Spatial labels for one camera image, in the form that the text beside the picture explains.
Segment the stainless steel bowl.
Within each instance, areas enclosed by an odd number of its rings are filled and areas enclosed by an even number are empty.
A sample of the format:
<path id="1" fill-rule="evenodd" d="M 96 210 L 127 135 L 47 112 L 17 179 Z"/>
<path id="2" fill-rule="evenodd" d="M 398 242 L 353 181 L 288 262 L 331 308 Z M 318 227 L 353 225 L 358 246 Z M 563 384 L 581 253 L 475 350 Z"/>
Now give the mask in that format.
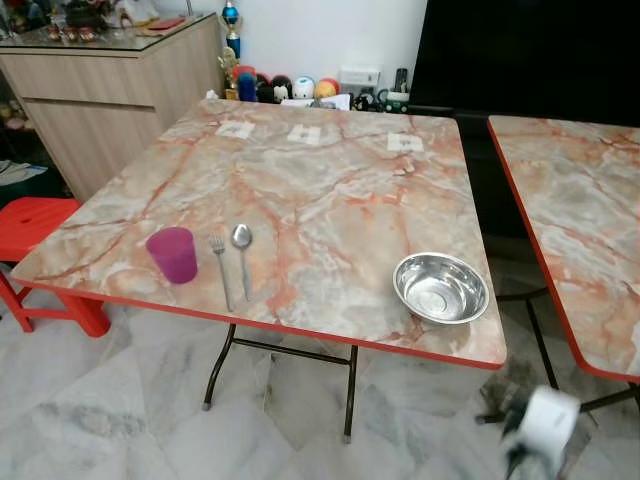
<path id="1" fill-rule="evenodd" d="M 398 262 L 392 283 L 412 314 L 440 325 L 471 323 L 493 300 L 480 271 L 447 253 L 411 253 Z"/>

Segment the purple plastic cup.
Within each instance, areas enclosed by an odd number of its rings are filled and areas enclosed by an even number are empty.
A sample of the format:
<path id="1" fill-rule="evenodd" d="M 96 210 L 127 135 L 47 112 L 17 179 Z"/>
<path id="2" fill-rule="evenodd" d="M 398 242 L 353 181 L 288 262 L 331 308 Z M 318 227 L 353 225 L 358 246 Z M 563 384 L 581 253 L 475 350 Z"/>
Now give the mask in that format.
<path id="1" fill-rule="evenodd" d="M 146 239 L 145 247 L 170 283 L 186 284 L 196 278 L 198 264 L 191 230 L 183 227 L 157 230 Z"/>

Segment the blue trophy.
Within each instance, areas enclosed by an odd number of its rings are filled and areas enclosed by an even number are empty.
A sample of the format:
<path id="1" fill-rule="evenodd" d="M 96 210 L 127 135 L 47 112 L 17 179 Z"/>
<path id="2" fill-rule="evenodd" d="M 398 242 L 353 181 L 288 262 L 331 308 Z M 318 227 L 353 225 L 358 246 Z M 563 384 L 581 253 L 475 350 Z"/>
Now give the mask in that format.
<path id="1" fill-rule="evenodd" d="M 239 27 L 242 24 L 242 15 L 239 12 L 234 0 L 225 0 L 223 8 L 220 10 L 220 20 L 225 28 L 225 44 L 233 51 L 234 58 L 241 58 L 241 36 Z"/>

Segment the metal spoon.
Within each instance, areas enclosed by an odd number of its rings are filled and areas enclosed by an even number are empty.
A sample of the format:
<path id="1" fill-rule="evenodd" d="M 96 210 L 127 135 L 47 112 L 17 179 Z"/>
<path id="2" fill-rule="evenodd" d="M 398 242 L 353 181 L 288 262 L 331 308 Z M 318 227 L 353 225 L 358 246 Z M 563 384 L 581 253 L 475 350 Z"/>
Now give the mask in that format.
<path id="1" fill-rule="evenodd" d="M 241 269 L 244 301 L 250 302 L 252 282 L 247 252 L 253 241 L 252 230 L 246 224 L 237 224 L 230 234 L 230 239 L 232 239 L 233 246 L 239 251 L 239 269 Z"/>

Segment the red plastic stool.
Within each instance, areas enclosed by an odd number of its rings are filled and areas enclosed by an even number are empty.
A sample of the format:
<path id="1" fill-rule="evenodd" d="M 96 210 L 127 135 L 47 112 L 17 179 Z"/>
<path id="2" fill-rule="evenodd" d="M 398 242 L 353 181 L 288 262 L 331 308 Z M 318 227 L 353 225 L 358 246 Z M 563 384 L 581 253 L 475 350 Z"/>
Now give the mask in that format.
<path id="1" fill-rule="evenodd" d="M 0 207 L 0 262 L 17 264 L 35 250 L 58 229 L 79 204 L 73 198 L 22 197 Z M 81 326 L 88 337 L 102 337 L 108 333 L 108 315 L 102 310 L 102 302 L 58 293 L 61 308 L 36 308 L 24 305 L 24 300 L 35 291 L 33 287 L 22 287 L 18 291 L 0 274 L 0 301 L 9 307 L 20 329 L 32 333 L 35 317 L 45 319 L 67 319 Z"/>

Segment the wooden cabinet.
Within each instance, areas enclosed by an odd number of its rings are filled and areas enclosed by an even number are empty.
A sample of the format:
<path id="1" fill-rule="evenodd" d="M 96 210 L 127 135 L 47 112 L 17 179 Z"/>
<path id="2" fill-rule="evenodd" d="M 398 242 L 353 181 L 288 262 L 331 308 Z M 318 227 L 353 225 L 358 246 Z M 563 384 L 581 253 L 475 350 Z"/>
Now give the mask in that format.
<path id="1" fill-rule="evenodd" d="M 36 29 L 0 40 L 0 70 L 70 192 L 86 201 L 219 90 L 221 49 L 212 14 L 161 37 L 127 29 L 93 42 L 54 41 Z"/>

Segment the marble-pattern folding table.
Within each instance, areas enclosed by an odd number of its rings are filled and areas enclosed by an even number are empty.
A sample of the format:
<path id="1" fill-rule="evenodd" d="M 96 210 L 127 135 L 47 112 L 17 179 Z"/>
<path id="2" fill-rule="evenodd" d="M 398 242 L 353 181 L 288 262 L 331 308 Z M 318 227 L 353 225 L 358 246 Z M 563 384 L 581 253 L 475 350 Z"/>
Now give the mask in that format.
<path id="1" fill-rule="evenodd" d="M 216 134 L 252 122 L 247 140 Z M 320 143 L 287 140 L 319 125 Z M 422 152 L 390 152 L 389 133 L 416 134 Z M 251 301 L 230 234 L 252 230 Z M 198 273 L 173 284 L 146 250 L 183 227 Z M 210 236 L 219 234 L 234 311 L 225 307 Z M 399 261 L 438 252 L 480 271 L 493 300 L 479 319 L 429 323 L 402 305 Z M 289 108 L 206 99 L 124 166 L 15 266 L 22 285 L 55 293 L 433 358 L 475 369 L 506 365 L 508 348 L 457 124 L 442 116 Z"/>
<path id="2" fill-rule="evenodd" d="M 489 131 L 577 365 L 639 398 L 640 129 L 493 115 Z"/>

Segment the white wall socket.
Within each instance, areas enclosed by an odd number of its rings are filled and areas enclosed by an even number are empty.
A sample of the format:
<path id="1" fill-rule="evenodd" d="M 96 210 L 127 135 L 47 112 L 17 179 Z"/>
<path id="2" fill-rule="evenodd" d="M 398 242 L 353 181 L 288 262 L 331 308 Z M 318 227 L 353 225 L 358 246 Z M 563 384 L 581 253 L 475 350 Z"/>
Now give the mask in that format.
<path id="1" fill-rule="evenodd" d="M 376 88 L 379 86 L 380 70 L 375 68 L 347 68 L 339 70 L 337 76 L 343 90 L 360 91 L 362 88 Z"/>

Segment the white paper label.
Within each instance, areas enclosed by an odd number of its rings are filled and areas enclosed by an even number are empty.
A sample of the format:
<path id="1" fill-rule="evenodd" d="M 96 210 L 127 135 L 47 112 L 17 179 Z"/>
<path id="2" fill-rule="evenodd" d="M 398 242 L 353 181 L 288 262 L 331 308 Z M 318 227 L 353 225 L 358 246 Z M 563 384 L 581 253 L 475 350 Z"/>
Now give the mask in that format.
<path id="1" fill-rule="evenodd" d="M 389 133 L 387 136 L 387 150 L 390 152 L 422 152 L 424 145 L 416 134 Z"/>
<path id="2" fill-rule="evenodd" d="M 316 146 L 320 143 L 321 133 L 323 133 L 323 129 L 319 125 L 296 124 L 289 132 L 287 140 L 302 143 L 302 145 Z"/>
<path id="3" fill-rule="evenodd" d="M 247 140 L 251 136 L 255 128 L 255 124 L 252 122 L 233 122 L 233 120 L 227 120 L 227 122 L 221 122 L 219 128 L 216 129 L 216 134 L 223 137 L 238 138 L 238 140 Z"/>

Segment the metal fork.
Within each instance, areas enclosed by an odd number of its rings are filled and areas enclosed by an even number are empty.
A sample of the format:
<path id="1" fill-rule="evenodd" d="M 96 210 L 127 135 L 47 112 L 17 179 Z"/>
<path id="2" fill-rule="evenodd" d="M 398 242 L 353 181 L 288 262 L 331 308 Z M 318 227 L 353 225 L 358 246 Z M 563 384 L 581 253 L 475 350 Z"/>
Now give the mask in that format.
<path id="1" fill-rule="evenodd" d="M 229 276 L 227 274 L 227 266 L 225 266 L 224 262 L 224 253 L 227 251 L 227 246 L 225 246 L 224 239 L 219 236 L 219 234 L 211 234 L 210 236 L 210 244 L 211 250 L 214 252 L 216 257 L 216 264 L 218 264 L 219 276 L 221 289 L 223 289 L 224 303 L 225 307 L 227 307 L 228 312 L 233 312 L 233 302 L 232 296 L 230 296 L 230 283 Z"/>

